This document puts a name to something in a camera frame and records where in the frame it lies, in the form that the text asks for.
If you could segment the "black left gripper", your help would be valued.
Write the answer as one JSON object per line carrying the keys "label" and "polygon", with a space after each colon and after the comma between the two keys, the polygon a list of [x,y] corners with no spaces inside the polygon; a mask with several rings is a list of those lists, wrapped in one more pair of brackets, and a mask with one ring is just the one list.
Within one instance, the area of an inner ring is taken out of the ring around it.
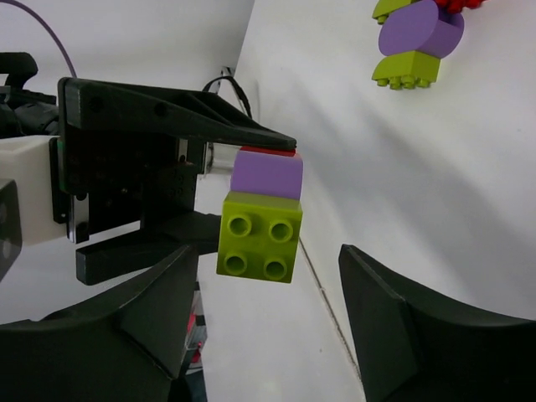
{"label": "black left gripper", "polygon": [[[67,213],[71,241],[139,218],[133,193],[152,170],[177,162],[181,141],[293,150],[296,139],[263,127],[210,92],[64,77],[58,82],[59,189],[84,203],[127,199],[110,222],[89,207]],[[156,265],[183,245],[218,250],[221,217],[197,211],[79,248],[76,278],[87,286]]]}

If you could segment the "lime green lego upper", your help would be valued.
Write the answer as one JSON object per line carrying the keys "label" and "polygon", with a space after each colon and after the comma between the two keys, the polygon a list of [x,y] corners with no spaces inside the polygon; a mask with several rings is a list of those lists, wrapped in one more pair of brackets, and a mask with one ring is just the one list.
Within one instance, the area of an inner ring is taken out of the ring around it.
{"label": "lime green lego upper", "polygon": [[418,0],[378,0],[372,13],[372,19],[382,25],[394,11],[407,7]]}

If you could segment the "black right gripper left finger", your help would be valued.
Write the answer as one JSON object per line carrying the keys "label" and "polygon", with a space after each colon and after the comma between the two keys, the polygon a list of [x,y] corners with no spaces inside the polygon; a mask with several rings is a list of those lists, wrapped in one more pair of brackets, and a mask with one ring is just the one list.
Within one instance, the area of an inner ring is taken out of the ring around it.
{"label": "black right gripper left finger", "polygon": [[180,373],[198,267],[183,246],[40,321],[1,326],[3,401],[166,401]]}

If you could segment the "red thin lego piece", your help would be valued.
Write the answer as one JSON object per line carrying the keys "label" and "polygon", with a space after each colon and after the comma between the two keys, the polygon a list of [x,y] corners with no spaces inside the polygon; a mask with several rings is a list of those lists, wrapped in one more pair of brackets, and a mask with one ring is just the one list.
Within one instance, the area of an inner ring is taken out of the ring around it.
{"label": "red thin lego piece", "polygon": [[296,150],[279,150],[279,149],[271,149],[271,148],[263,148],[263,147],[249,147],[249,146],[243,146],[240,148],[241,152],[257,152],[257,153],[264,153],[264,154],[270,154],[270,155],[277,155],[277,156],[283,156],[283,157],[294,157],[296,155]]}

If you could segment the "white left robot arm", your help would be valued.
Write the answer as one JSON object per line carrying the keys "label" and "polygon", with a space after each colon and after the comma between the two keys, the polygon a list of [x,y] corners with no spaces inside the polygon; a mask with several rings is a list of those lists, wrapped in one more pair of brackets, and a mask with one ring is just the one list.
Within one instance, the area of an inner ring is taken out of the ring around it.
{"label": "white left robot arm", "polygon": [[[240,148],[258,190],[221,215],[194,209],[211,144]],[[288,283],[302,209],[291,137],[216,94],[64,78],[57,96],[1,89],[1,267],[26,245],[69,237],[86,285],[156,265],[181,245],[217,253],[217,271]]]}

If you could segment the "lime green curved lego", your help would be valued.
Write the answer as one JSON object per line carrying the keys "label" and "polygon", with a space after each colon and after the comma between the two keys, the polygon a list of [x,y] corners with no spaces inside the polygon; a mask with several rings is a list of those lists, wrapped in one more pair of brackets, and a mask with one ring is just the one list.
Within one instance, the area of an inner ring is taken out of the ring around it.
{"label": "lime green curved lego", "polygon": [[376,66],[372,80],[391,90],[429,88],[437,80],[441,60],[420,51],[385,56]]}

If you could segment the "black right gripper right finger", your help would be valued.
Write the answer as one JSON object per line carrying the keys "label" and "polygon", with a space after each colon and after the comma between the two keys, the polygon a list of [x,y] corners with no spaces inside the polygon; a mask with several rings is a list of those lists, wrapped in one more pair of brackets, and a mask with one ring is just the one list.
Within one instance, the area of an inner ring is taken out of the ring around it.
{"label": "black right gripper right finger", "polygon": [[339,272],[368,401],[533,401],[535,323],[470,306],[354,245]]}

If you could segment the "purple rounded lego brick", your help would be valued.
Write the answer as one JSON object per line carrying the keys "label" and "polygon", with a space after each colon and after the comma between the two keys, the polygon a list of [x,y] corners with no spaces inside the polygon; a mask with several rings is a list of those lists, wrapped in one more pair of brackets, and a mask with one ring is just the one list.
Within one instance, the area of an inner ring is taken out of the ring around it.
{"label": "purple rounded lego brick", "polygon": [[449,14],[435,1],[418,1],[393,11],[379,33],[384,56],[418,51],[444,59],[460,43],[465,29],[461,13]]}

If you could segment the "red curved lego brick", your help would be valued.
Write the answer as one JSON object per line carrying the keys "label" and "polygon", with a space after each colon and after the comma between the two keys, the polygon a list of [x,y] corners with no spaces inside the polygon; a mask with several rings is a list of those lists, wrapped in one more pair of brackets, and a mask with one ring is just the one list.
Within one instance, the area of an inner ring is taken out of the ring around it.
{"label": "red curved lego brick", "polygon": [[485,0],[435,0],[435,3],[446,13],[461,13],[465,8],[477,9]]}

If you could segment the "purple arched lego brick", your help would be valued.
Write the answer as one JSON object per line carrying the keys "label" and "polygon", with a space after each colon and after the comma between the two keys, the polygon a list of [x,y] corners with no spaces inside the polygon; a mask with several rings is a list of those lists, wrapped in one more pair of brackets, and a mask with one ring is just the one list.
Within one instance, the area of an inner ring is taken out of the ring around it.
{"label": "purple arched lego brick", "polygon": [[294,156],[239,151],[234,161],[230,190],[299,200],[303,161]]}

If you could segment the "lime green square lego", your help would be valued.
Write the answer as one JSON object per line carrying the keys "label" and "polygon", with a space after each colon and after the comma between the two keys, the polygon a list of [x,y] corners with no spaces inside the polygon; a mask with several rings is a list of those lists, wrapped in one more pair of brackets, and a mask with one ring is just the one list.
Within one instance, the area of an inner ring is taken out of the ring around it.
{"label": "lime green square lego", "polygon": [[290,283],[302,215],[298,200],[230,191],[223,203],[216,273]]}

